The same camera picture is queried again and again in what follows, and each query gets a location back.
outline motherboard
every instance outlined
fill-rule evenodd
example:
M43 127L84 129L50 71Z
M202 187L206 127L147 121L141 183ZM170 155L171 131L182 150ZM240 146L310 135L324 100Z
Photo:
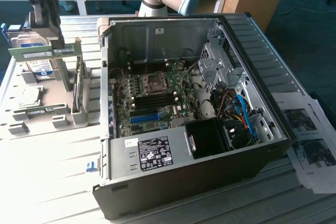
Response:
M197 118L189 65L184 60L112 68L117 135L178 127Z

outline slatted table surface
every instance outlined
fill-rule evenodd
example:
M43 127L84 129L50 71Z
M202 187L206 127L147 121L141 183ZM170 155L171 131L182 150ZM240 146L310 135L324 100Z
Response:
M99 181L99 173L85 174L87 161L97 159L100 153L97 18L62 18L66 41L82 37L83 56L92 69L89 126L0 141L0 223L336 222L336 196L314 195L311 190L303 188L285 156L269 163L253 179L131 217L112 222L105 220L91 193L92 185ZM250 19L242 14L227 15L227 18L274 92L305 92ZM68 68L73 64L74 61L67 60ZM12 66L13 62L0 90L1 111L8 109L14 86L20 85L17 69Z

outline power supply label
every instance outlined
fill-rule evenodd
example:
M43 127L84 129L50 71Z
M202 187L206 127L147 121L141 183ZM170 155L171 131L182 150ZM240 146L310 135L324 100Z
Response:
M167 136L138 142L140 168L144 172L173 164Z

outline blue floor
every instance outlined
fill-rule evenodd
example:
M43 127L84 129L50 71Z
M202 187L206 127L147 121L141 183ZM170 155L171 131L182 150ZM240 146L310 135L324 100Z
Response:
M28 2L0 2L0 23L22 24L32 9ZM139 1L100 1L99 6L87 2L90 15L133 14L140 7ZM266 35L282 55L294 74L309 91L315 91L336 114L336 13L312 13L292 7L327 11L336 10L326 0L280 0L268 26ZM78 15L78 10L61 15ZM0 38L0 81L10 60L8 44Z

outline green circuit board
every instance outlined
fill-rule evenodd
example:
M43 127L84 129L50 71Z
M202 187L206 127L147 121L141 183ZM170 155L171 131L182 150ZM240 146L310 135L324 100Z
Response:
M190 106L189 101L195 101L193 92L190 93L190 75L187 74L184 78L185 92L187 97L183 93L182 89L182 78L187 72L187 67L184 66L184 62L172 61L169 62L169 68L166 72L162 74L166 81L166 92L176 92L176 97L178 101L174 104L163 106L157 108L158 112L161 114L160 120L147 121L141 123L131 123L130 112L134 111L134 100L132 99L135 95L137 97L143 97L147 94L143 78L148 76L148 74L138 74L132 75L131 73L121 72L118 73L115 79L115 92L116 96L116 116L117 116L117 137L131 136L146 132L165 130L172 127L180 126L183 122L191 121L195 119L194 111ZM139 82L138 91L134 91L134 81Z

